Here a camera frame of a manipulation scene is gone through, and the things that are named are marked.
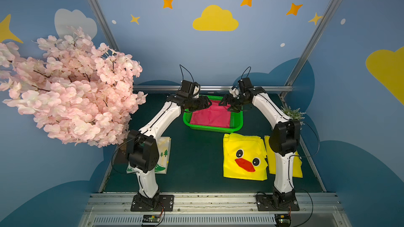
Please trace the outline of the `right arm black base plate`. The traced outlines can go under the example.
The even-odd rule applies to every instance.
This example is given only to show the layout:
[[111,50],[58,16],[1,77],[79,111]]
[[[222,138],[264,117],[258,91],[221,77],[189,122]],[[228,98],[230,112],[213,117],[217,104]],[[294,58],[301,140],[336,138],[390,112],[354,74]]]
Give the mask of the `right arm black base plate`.
[[272,194],[259,193],[255,195],[258,211],[299,211],[296,200],[278,203],[272,198]]

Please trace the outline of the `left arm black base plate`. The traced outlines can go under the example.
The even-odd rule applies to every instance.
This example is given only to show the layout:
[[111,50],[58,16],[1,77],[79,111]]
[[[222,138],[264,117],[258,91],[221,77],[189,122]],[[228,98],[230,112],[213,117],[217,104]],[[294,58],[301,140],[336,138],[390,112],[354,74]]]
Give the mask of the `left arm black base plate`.
[[147,198],[138,193],[133,197],[130,211],[157,212],[164,209],[166,212],[172,212],[173,206],[174,195],[157,194],[153,198]]

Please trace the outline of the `plain yellow raincoat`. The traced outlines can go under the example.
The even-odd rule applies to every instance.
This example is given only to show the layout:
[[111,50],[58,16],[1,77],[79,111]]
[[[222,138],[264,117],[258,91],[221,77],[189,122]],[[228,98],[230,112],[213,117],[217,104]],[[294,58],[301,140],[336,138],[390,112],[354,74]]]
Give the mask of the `plain yellow raincoat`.
[[[270,174],[276,174],[275,153],[272,151],[269,145],[269,139],[270,136],[264,137],[264,143],[267,151],[268,169]],[[295,152],[294,155],[296,155],[296,157],[291,157],[291,160],[293,160],[292,176],[295,178],[303,178],[302,161],[298,156],[298,152]]]

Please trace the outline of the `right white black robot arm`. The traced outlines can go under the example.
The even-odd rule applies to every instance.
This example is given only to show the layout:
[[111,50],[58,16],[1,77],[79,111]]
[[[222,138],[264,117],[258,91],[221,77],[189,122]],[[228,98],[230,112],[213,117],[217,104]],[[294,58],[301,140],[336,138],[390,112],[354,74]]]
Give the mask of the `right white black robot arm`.
[[271,100],[263,87],[252,85],[248,77],[238,81],[219,103],[230,112],[240,112],[244,105],[252,104],[265,116],[272,127],[269,146],[275,153],[276,174],[271,206],[277,210],[298,211],[295,186],[292,180],[294,157],[300,140],[300,122],[291,119]]

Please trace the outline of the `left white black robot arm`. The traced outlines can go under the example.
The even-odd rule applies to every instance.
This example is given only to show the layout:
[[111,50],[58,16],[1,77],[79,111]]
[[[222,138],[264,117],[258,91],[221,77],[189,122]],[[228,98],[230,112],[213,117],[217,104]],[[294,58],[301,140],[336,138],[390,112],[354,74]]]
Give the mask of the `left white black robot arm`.
[[179,90],[170,95],[163,108],[140,130],[131,130],[127,137],[126,159],[137,175],[139,191],[135,204],[154,210],[161,205],[155,167],[159,160],[157,142],[169,125],[184,111],[207,109],[212,102],[200,96],[197,82],[182,81]]

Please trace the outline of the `pink raincoat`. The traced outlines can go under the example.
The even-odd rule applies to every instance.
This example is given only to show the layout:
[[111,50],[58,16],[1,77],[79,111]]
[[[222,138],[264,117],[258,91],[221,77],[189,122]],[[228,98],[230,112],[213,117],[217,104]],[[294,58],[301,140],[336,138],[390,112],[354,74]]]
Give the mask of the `pink raincoat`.
[[212,105],[203,110],[193,112],[190,120],[191,125],[230,128],[231,112],[229,105],[220,106],[220,101],[211,101]]

